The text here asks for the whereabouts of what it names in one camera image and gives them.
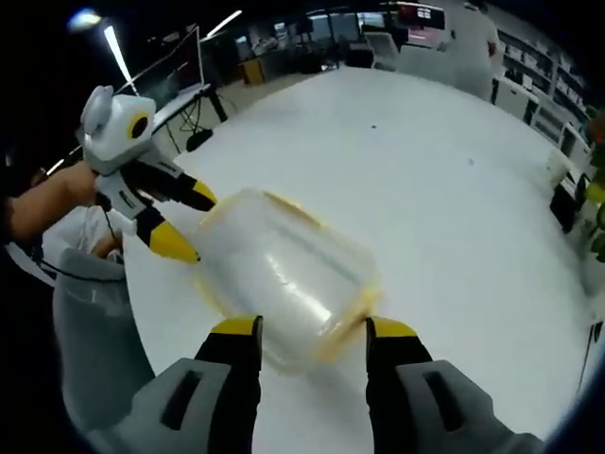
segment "chair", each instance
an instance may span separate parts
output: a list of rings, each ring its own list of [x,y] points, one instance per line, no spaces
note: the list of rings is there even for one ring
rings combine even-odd
[[[397,71],[399,52],[390,34],[380,31],[368,31],[365,35],[366,41],[374,55],[372,68]]]
[[[60,268],[97,283],[60,274],[53,313],[63,366],[63,400],[75,426],[86,433],[130,413],[132,398],[153,371],[130,311],[122,265],[66,250]]]

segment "dark ceiling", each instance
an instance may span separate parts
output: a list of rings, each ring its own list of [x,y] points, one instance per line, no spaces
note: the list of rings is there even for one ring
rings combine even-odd
[[[67,20],[82,7],[92,7],[111,19],[120,31],[120,42],[127,48],[125,53],[139,56],[144,52],[143,43],[151,36],[184,30],[190,24],[199,24],[203,33],[237,9],[244,13],[234,22],[235,26],[326,6],[364,9],[376,3],[368,0],[265,0],[253,4],[242,0],[69,0],[39,2],[36,7],[30,2],[18,3],[14,6],[22,11],[5,16],[5,24],[10,26],[1,30],[6,34],[0,45],[3,46],[4,111],[8,118],[0,130],[3,142],[17,143],[19,148],[42,156],[43,162],[56,160],[56,156],[68,149],[68,143],[73,144],[71,131],[78,123],[78,113],[91,85],[107,80],[108,71],[117,71],[115,64],[103,63],[103,56],[95,55],[96,58],[91,59],[93,48],[82,37],[67,33]],[[573,6],[570,2],[555,4],[546,0],[492,0],[489,3],[534,24],[561,45],[602,96],[605,76],[599,56],[602,60],[605,45],[598,30],[602,28],[603,18],[586,12],[581,5],[589,5],[587,0],[574,2]]]

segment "person in white shirt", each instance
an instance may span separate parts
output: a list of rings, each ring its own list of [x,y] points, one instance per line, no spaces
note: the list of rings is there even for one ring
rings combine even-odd
[[[451,53],[455,85],[459,90],[489,101],[492,96],[493,62],[499,47],[495,24],[485,14],[483,0],[470,0],[453,14]]]
[[[119,219],[113,211],[105,216],[97,205],[76,207],[44,232],[43,259],[52,267],[59,268],[61,255],[68,248],[108,258],[111,252],[122,246],[118,225]]]

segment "window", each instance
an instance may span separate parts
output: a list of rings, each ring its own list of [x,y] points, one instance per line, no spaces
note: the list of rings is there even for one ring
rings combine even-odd
[[[354,12],[331,13],[332,28],[334,29],[334,39],[338,42],[342,37],[348,41],[357,41],[359,39],[359,26]]]

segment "white table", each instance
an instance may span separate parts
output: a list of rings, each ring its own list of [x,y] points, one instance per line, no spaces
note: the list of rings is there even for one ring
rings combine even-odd
[[[579,261],[548,210],[551,148],[473,96],[343,68],[259,101],[177,162],[220,198],[270,189],[368,245],[387,294],[378,312],[415,327],[512,429],[546,437],[573,401],[588,333]],[[203,216],[159,206],[184,233]],[[187,265],[134,237],[125,247],[134,316],[160,373],[195,355],[219,318]],[[265,364],[254,452],[372,452],[363,343],[307,375]]]

